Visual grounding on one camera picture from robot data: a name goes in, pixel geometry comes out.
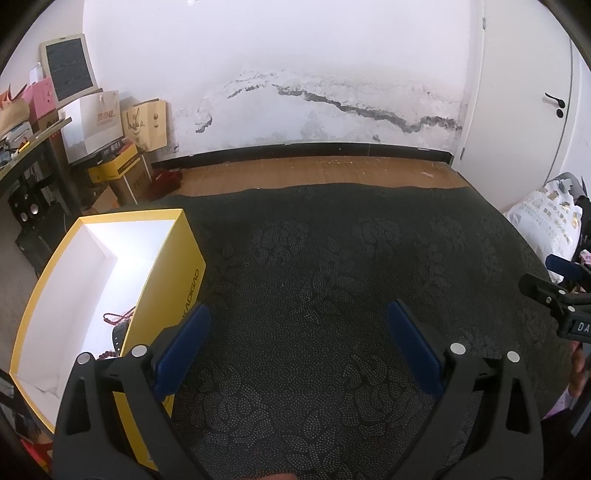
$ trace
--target wooden floor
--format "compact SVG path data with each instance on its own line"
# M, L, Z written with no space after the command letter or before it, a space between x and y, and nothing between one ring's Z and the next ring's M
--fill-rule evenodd
M319 183L440 189L469 185L448 165L438 162L381 157L298 157L190 168L183 171L183 184L175 193L200 196Z

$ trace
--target dark patterned carpet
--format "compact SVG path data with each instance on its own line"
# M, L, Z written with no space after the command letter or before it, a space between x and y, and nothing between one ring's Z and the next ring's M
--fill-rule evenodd
M212 329L173 423L215 480L384 478L433 406L390 340L393 299L449 342L519 352L541 412L566 386L568 344L517 288L544 267L470 188L330 184L157 205L184 209L207 262Z

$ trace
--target plastic bag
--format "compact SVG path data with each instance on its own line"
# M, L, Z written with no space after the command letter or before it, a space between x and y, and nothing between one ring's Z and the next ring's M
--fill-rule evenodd
M505 217L542 263L550 254L571 261L579 243L583 209L569 193L571 182L553 180L513 205ZM554 283L562 277L548 272Z

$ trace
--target pink box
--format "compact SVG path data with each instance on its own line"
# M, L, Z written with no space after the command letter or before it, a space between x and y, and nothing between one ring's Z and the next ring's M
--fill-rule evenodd
M48 114L56 108L56 99L53 96L53 84L51 78L33 83L27 87L22 97L29 104L29 123L35 123L43 115Z

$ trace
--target water stain on wall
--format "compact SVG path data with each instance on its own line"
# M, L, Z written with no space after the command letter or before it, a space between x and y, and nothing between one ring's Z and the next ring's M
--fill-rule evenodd
M287 71L247 72L200 98L175 102L170 118L180 148L163 149L162 160L302 141L451 151L462 130L461 98L409 80L383 84Z

